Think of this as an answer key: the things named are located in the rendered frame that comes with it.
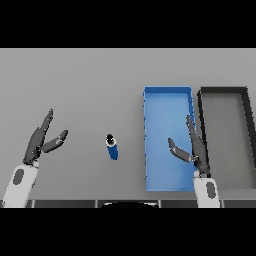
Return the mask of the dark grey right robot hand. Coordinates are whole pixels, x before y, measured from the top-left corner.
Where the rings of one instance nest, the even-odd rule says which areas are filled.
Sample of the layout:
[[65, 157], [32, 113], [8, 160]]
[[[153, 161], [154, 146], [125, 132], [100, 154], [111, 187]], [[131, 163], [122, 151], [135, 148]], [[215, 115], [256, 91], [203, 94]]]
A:
[[197, 135], [189, 115], [186, 116], [186, 125], [192, 143], [192, 153], [188, 153], [179, 148], [171, 138], [168, 139], [169, 150], [175, 157], [187, 163], [193, 162], [194, 166], [201, 174], [208, 174], [211, 176], [205, 144], [201, 137]]

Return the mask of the blue pipe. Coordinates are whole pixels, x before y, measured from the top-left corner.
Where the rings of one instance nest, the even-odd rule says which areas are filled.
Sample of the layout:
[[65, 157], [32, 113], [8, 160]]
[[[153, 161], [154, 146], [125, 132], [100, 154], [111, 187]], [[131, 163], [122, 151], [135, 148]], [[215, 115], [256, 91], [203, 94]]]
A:
[[118, 159], [118, 147], [117, 142], [112, 134], [108, 134], [106, 136], [106, 147], [108, 150], [108, 153], [110, 155], [110, 158], [112, 160]]

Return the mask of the dark grey bin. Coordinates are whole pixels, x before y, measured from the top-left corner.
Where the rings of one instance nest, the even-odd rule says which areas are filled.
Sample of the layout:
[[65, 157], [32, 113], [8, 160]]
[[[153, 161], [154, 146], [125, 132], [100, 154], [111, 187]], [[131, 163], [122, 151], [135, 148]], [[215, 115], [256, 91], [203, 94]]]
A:
[[248, 88], [201, 87], [202, 138], [219, 189], [256, 189], [256, 129]]

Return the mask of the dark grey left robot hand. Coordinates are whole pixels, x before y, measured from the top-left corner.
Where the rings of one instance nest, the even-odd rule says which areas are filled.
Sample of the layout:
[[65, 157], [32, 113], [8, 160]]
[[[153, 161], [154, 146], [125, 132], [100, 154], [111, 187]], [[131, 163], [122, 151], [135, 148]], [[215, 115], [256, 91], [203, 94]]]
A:
[[50, 109], [44, 118], [42, 125], [37, 127], [31, 135], [25, 156], [23, 158], [23, 163], [25, 165], [33, 165], [34, 162], [40, 157], [41, 153], [49, 153], [63, 145], [68, 135], [67, 130], [64, 130], [59, 136], [51, 141], [45, 142], [45, 137], [52, 120], [53, 109]]

